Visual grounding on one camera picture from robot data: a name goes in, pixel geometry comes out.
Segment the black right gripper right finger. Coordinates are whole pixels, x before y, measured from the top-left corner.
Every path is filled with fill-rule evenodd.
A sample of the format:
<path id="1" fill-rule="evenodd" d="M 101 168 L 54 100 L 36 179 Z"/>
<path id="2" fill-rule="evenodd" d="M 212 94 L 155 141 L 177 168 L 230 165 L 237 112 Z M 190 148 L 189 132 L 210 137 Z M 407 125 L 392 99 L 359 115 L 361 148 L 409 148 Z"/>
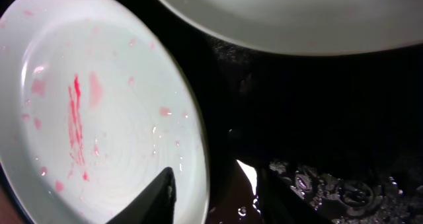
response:
<path id="1" fill-rule="evenodd" d="M 295 194 L 275 171 L 260 169 L 257 188 L 259 209 L 265 223 L 332 224 Z"/>

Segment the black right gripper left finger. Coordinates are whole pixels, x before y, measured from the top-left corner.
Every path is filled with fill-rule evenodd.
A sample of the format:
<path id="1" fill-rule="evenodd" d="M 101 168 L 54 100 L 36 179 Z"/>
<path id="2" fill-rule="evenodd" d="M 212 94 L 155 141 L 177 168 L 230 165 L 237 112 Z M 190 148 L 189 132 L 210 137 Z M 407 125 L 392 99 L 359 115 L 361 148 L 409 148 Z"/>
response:
<path id="1" fill-rule="evenodd" d="M 166 167 L 107 224 L 173 224 L 175 203 L 174 172 Z"/>

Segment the light blue plate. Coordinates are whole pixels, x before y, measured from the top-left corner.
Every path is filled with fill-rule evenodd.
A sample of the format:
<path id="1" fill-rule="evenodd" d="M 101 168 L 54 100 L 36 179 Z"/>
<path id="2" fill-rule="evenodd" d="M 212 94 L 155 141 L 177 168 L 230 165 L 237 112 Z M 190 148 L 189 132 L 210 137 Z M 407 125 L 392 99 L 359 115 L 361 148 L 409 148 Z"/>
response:
<path id="1" fill-rule="evenodd" d="M 422 42 L 422 0 L 159 1 L 207 34 L 275 54 L 362 54 Z"/>
<path id="2" fill-rule="evenodd" d="M 31 223 L 106 223 L 166 167 L 203 223 L 202 121 L 177 62 L 115 0 L 15 0 L 1 17 L 1 168 Z"/>

